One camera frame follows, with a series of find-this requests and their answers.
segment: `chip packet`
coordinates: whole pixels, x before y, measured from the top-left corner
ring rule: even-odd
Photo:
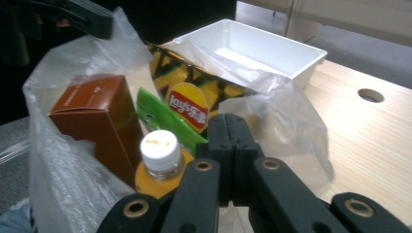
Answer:
[[[206,138],[208,119],[228,98],[242,97],[248,88],[213,75],[165,47],[148,44],[154,56],[151,74],[162,101]]]

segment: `lay's logo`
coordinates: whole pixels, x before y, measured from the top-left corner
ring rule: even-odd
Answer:
[[[196,132],[207,126],[209,109],[199,88],[190,83],[179,83],[167,97],[169,108],[187,122]]]

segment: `white plastic container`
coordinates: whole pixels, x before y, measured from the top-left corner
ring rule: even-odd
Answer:
[[[233,20],[223,19],[173,40],[186,40],[253,69],[291,78],[304,88],[327,52]]]

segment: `white bottle cap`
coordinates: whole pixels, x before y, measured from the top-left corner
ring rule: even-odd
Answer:
[[[140,143],[142,159],[153,171],[166,171],[179,163],[181,152],[176,136],[167,130],[156,130]]]

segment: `wooden surface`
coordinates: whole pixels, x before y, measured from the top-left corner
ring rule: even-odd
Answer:
[[[364,88],[384,100],[360,98]],[[325,61],[304,92],[328,129],[335,179],[321,198],[356,192],[412,225],[412,90]]]

